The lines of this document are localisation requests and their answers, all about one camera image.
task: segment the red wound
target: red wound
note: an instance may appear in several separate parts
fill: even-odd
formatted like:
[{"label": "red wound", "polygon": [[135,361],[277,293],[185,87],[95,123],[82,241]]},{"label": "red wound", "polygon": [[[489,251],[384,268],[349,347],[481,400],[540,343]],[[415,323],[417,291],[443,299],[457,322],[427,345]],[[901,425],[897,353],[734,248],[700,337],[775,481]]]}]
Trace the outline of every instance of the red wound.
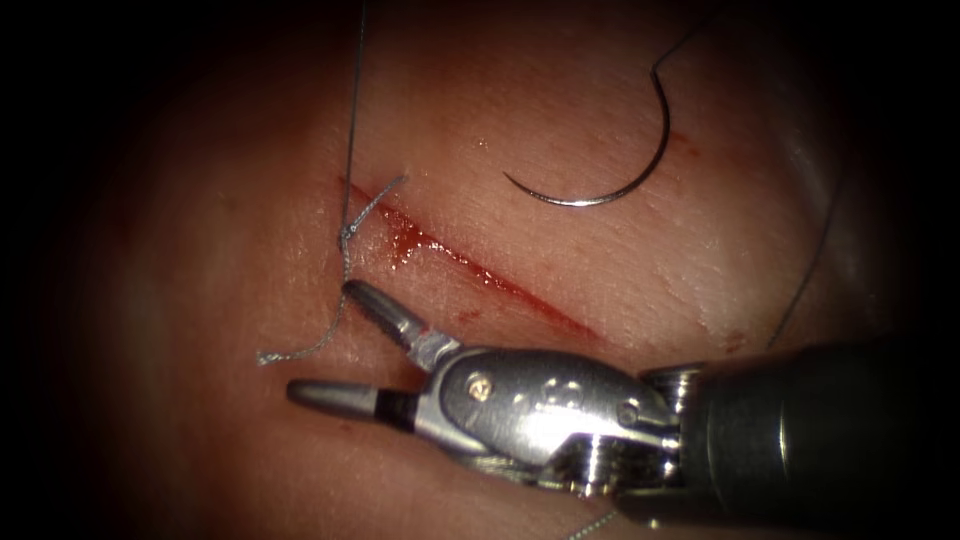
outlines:
[{"label": "red wound", "polygon": [[522,289],[517,284],[500,276],[496,272],[485,268],[466,255],[445,246],[435,237],[424,232],[410,216],[383,203],[380,203],[378,208],[392,232],[393,253],[391,255],[394,269],[401,264],[406,264],[407,261],[410,260],[410,256],[418,249],[427,249],[440,253],[453,262],[459,271],[470,274],[485,287],[509,295],[530,309],[533,309],[552,324],[566,331],[574,332],[583,338],[599,339],[597,333],[589,327],[573,320],[559,309]]}]

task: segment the blood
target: blood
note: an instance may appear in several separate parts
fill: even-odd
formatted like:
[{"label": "blood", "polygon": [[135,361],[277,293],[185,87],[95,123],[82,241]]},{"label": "blood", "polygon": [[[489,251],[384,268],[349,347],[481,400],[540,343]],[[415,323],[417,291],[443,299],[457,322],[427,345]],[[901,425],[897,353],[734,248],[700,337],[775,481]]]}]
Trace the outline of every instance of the blood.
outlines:
[{"label": "blood", "polygon": [[[370,200],[370,197],[365,193],[360,192],[359,194],[368,201]],[[584,339],[600,339],[600,336],[588,326],[573,320],[556,307],[534,296],[507,278],[489,270],[473,259],[470,259],[463,253],[444,245],[443,242],[436,237],[421,229],[407,214],[382,202],[377,205],[377,207],[380,215],[383,216],[387,226],[390,227],[392,232],[391,243],[393,252],[391,255],[394,269],[401,264],[407,264],[414,251],[425,248],[446,256],[450,261],[455,263],[456,267],[461,269],[461,271],[475,277],[481,285],[524,304],[553,325],[559,326],[568,332],[575,333]]]}]

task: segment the skin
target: skin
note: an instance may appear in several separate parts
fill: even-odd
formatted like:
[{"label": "skin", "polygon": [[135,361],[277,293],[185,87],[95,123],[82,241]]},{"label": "skin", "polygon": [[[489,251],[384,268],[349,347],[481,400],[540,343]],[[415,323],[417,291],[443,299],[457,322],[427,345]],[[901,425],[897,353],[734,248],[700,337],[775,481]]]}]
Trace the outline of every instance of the skin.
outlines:
[{"label": "skin", "polygon": [[[889,227],[875,170],[762,15],[728,11],[664,63],[673,131],[634,193],[560,208],[503,178],[592,196],[646,166],[661,127],[647,71],[705,9],[630,4],[377,5],[360,86],[359,192],[407,175],[386,204],[596,337],[437,251],[398,259],[382,211],[351,240],[352,276],[471,344],[562,349],[630,373],[758,354],[845,177],[773,349],[896,328],[899,247],[870,240]],[[71,269],[84,316],[68,319],[96,358],[77,373],[95,389],[105,497],[136,537],[560,538],[608,508],[288,403],[294,377],[419,388],[423,375],[352,308],[317,354],[255,365],[257,351],[312,344],[335,312],[356,22],[315,9],[216,35],[140,106],[103,167]],[[363,204],[355,192],[350,215]],[[592,538],[643,532],[617,517]]]}]

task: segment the screw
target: screw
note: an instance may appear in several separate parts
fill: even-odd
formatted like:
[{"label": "screw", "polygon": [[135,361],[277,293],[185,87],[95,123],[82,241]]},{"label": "screw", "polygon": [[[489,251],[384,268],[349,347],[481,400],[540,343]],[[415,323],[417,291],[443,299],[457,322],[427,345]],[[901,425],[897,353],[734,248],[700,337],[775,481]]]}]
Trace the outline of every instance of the screw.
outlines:
[{"label": "screw", "polygon": [[467,393],[477,401],[486,401],[493,393],[493,381],[486,373],[474,373],[467,379]]},{"label": "screw", "polygon": [[617,405],[617,421],[623,427],[631,427],[637,423],[637,414],[640,408],[630,401],[624,401]]}]

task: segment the curved needle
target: curved needle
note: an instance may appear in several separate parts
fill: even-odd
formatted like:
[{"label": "curved needle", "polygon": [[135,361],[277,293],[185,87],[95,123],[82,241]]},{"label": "curved needle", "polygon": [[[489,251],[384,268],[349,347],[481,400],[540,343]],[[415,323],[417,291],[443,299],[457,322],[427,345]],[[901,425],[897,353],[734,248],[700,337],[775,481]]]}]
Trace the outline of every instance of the curved needle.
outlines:
[{"label": "curved needle", "polygon": [[657,146],[657,151],[653,154],[653,159],[650,160],[650,163],[647,164],[647,168],[640,173],[640,176],[622,188],[605,195],[591,197],[589,199],[560,199],[540,193],[539,191],[534,191],[521,184],[516,178],[510,176],[506,172],[504,172],[503,175],[507,177],[507,180],[513,182],[513,185],[520,188],[527,195],[540,199],[543,202],[560,206],[595,206],[598,204],[613,202],[637,189],[637,187],[639,187],[640,184],[642,184],[643,181],[650,176],[653,170],[660,163],[660,159],[663,158],[663,153],[667,150],[667,140],[670,138],[670,107],[667,105],[667,96],[663,93],[663,86],[660,84],[660,76],[657,73],[657,71],[660,69],[660,64],[663,63],[663,61],[666,60],[667,57],[673,54],[677,49],[679,49],[688,39],[690,39],[691,36],[700,30],[702,26],[713,19],[723,5],[724,2],[720,2],[709,14],[707,14],[706,17],[701,19],[699,23],[694,25],[693,28],[691,28],[682,38],[680,38],[680,40],[677,41],[673,47],[670,48],[670,50],[657,59],[657,61],[654,62],[653,66],[650,68],[650,81],[653,83],[653,90],[657,93],[657,100],[660,102],[660,114],[663,118],[663,129],[660,131],[660,144]]}]

